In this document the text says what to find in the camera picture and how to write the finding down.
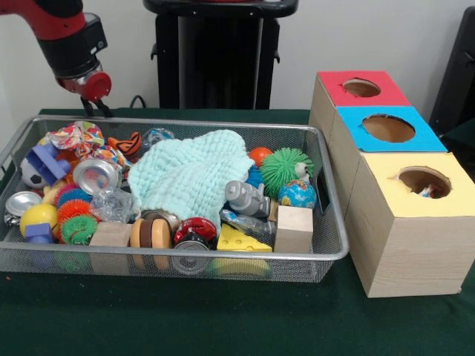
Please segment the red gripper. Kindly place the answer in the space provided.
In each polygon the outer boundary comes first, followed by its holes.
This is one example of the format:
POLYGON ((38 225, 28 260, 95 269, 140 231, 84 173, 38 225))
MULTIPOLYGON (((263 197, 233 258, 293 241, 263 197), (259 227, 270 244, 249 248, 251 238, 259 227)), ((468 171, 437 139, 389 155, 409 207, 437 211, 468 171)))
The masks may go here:
POLYGON ((90 116, 101 117, 102 114, 105 118, 114 116, 111 109, 101 100, 109 95, 112 87, 111 78, 107 73, 95 70, 80 78, 59 78, 59 85, 65 90, 91 101, 90 116))

